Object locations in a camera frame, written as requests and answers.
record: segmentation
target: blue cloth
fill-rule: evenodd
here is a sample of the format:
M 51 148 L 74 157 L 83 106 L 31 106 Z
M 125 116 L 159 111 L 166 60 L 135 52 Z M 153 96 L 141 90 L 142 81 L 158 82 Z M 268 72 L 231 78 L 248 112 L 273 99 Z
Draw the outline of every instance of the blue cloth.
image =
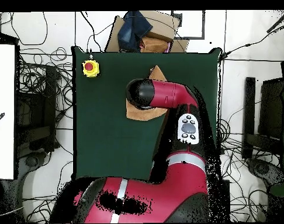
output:
M 128 11 L 118 32 L 119 49 L 140 52 L 141 39 L 153 28 L 140 11 Z

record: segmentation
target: white stripe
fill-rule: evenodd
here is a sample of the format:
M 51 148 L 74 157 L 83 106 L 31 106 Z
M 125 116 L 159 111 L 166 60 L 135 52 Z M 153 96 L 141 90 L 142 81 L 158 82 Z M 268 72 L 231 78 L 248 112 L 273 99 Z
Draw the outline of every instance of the white stripe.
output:
M 127 180 L 123 178 L 120 183 L 117 198 L 120 198 L 121 200 L 123 199 L 126 193 L 126 186 L 127 186 Z M 111 223 L 118 223 L 118 221 L 119 221 L 119 215 L 113 213 L 111 218 Z
M 186 163 L 189 163 L 189 164 L 192 164 L 192 165 L 195 165 L 201 168 L 204 171 L 204 173 L 206 173 L 205 163 L 203 162 L 202 159 L 200 159 L 199 157 L 195 155 L 188 154 L 188 153 L 179 153 L 179 154 L 170 156 L 167 160 L 169 160 L 169 166 L 175 163 L 186 162 Z
M 118 195 L 117 195 L 118 198 L 123 199 L 123 197 L 126 193 L 126 186 L 127 186 L 127 180 L 123 178 L 121 183 L 120 183 L 120 187 L 119 187 L 119 191 L 118 191 Z
M 111 223 L 118 223 L 118 221 L 119 221 L 119 215 L 113 213 L 111 218 Z

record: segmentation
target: red button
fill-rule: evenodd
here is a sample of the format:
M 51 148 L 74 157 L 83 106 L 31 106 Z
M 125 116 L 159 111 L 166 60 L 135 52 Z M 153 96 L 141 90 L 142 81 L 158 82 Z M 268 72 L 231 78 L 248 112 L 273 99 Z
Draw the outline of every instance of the red button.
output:
M 91 71 L 91 70 L 93 69 L 92 63 L 88 62 L 87 64 L 85 64 L 85 69 L 86 69 L 87 71 Z

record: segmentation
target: white floor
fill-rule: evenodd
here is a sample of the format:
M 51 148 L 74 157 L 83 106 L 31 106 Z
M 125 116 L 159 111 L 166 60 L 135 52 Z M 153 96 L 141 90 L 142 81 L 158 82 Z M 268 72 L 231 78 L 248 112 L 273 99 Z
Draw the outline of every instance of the white floor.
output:
M 123 17 L 125 13 L 126 11 L 87 12 L 88 20 L 94 26 L 95 33 L 99 33 L 106 26 L 113 23 L 116 15 Z M 208 53 L 214 47 L 221 47 L 222 50 L 230 51 L 244 44 L 260 41 L 267 34 L 266 31 L 280 18 L 281 14 L 282 12 L 278 10 L 207 10 L 205 39 L 191 40 L 187 52 Z M 52 53 L 58 47 L 63 47 L 67 54 L 71 54 L 70 47 L 74 46 L 74 44 L 82 47 L 84 51 L 86 50 L 87 40 L 92 34 L 92 30 L 81 16 L 81 13 L 46 12 L 45 17 L 48 24 L 46 42 L 43 45 L 21 44 L 21 49 L 28 49 L 22 51 L 22 53 L 41 53 L 37 48 L 43 50 L 45 53 Z M 2 23 L 10 21 L 10 19 L 11 16 L 9 13 L 2 14 Z M 24 44 L 40 44 L 46 35 L 46 24 L 42 12 L 15 13 L 13 27 Z M 109 27 L 96 36 L 96 40 L 101 45 L 102 50 L 105 49 L 110 30 L 111 28 Z M 10 22 L 2 25 L 1 32 L 17 37 Z M 88 47 L 92 48 L 92 51 L 99 51 L 98 46 L 92 39 Z M 34 62 L 32 55 L 23 55 L 23 57 L 27 62 Z M 42 55 L 42 59 L 43 64 L 50 61 L 46 55 Z M 35 57 L 36 62 L 40 60 L 40 57 Z M 280 61 L 282 60 L 284 60 L 284 30 L 270 35 L 259 44 L 241 48 L 230 54 L 222 62 L 222 119 L 228 121 L 234 112 L 243 107 L 244 82 L 246 77 L 255 77 L 257 79 L 257 93 L 255 98 L 259 101 L 260 87 L 263 81 L 282 76 L 280 68 Z M 71 62 L 71 57 L 67 57 L 63 62 Z M 257 131 L 259 104 L 256 105 L 255 110 L 255 129 Z M 72 116 L 72 110 L 68 111 L 68 115 Z M 231 132 L 241 133 L 242 122 L 243 111 L 240 111 L 230 120 Z M 64 118 L 59 128 L 72 128 L 72 119 Z M 230 135 L 230 138 L 240 141 L 241 135 Z M 72 152 L 72 131 L 58 130 L 57 139 L 66 150 Z M 224 166 L 228 164 L 228 156 L 226 155 L 221 156 Z M 52 154 L 50 163 L 47 166 L 28 175 L 23 189 L 23 197 L 32 198 L 56 195 L 61 168 L 69 161 L 72 161 L 72 156 L 62 148 L 57 149 Z M 70 180 L 71 173 L 72 163 L 67 165 L 62 171 L 62 184 Z M 239 161 L 235 165 L 232 165 L 231 176 L 235 180 L 238 180 L 245 197 L 257 188 L 265 190 L 263 182 L 250 175 L 247 168 Z M 231 202 L 232 210 L 242 208 L 243 206 L 241 205 L 245 204 L 245 200 L 242 198 L 234 199 L 241 196 L 240 187 L 237 183 L 234 183 L 231 177 L 226 178 L 233 182 L 230 184 L 231 198 L 233 199 Z M 260 192 L 251 196 L 251 199 L 256 204 L 261 203 L 264 205 L 267 203 L 266 196 Z M 24 208 L 25 214 L 31 213 L 40 202 L 26 201 Z M 248 206 L 238 212 L 248 214 Z M 264 220 L 263 214 L 259 213 L 258 216 L 260 220 Z M 233 213 L 231 219 L 236 220 L 236 218 L 240 221 L 246 221 L 248 215 Z M 32 219 L 42 220 L 42 216 L 35 214 Z

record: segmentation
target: white monitor screen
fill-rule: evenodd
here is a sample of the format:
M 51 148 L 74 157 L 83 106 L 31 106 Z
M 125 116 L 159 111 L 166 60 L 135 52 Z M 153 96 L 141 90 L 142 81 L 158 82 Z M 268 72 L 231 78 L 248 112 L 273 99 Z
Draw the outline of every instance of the white monitor screen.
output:
M 0 179 L 13 179 L 15 46 L 0 44 Z

